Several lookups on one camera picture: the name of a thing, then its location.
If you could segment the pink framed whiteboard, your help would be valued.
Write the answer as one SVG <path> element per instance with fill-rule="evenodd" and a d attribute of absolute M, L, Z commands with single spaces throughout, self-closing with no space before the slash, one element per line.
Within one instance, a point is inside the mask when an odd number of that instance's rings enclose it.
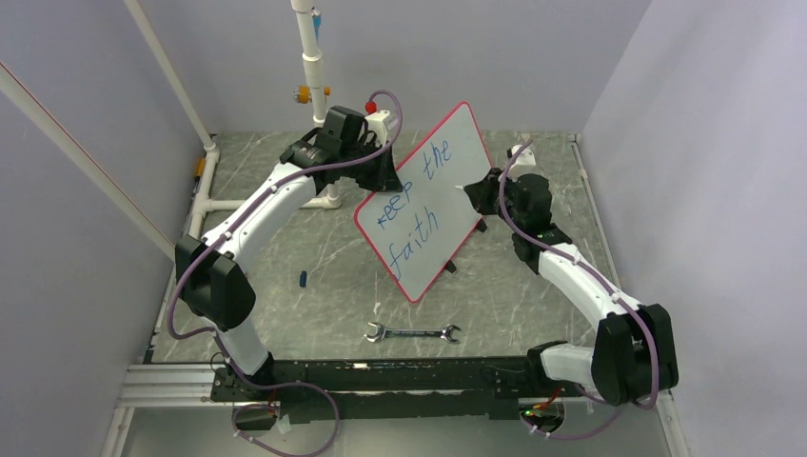
<path fill-rule="evenodd" d="M 471 106 L 460 102 L 397 166 L 397 193 L 373 192 L 354 222 L 407 301 L 415 303 L 444 271 L 481 216 L 463 190 L 492 162 Z"/>

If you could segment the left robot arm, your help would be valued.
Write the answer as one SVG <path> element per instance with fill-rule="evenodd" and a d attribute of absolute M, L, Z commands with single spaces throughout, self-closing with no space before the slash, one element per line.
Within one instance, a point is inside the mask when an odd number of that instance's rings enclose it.
<path fill-rule="evenodd" d="M 392 143 L 399 132 L 392 110 L 334 106 L 324 123 L 286 147 L 272 172 L 224 222 L 175 247 L 177 297 L 206 323 L 234 368 L 236 388 L 259 400 L 273 387 L 274 359 L 250 315 L 256 292 L 247 272 L 262 246 L 291 216 L 342 178 L 365 190 L 403 188 Z"/>

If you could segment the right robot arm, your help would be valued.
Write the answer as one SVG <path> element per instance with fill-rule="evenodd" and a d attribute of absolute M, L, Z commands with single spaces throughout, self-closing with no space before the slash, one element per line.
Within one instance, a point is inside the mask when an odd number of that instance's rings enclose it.
<path fill-rule="evenodd" d="M 526 173 L 511 179 L 492 168 L 463 190 L 477 213 L 508 223 L 517 257 L 557 288 L 596 332 L 590 348 L 555 341 L 529 349 L 524 382 L 530 391 L 546 395 L 563 382 L 591 387 L 611 406 L 645 405 L 678 385 L 669 312 L 619 290 L 584 258 L 553 221 L 546 178 Z"/>

